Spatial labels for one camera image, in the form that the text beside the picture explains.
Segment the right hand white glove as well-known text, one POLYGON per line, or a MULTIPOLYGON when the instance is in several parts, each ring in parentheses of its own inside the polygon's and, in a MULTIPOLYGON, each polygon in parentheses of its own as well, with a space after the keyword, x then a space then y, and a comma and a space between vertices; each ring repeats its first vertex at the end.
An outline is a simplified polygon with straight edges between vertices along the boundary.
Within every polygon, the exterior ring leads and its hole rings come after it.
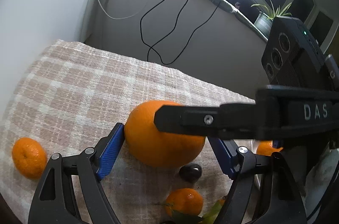
POLYGON ((338 149, 327 148, 306 178, 304 206, 310 215, 322 198, 338 163, 338 149))

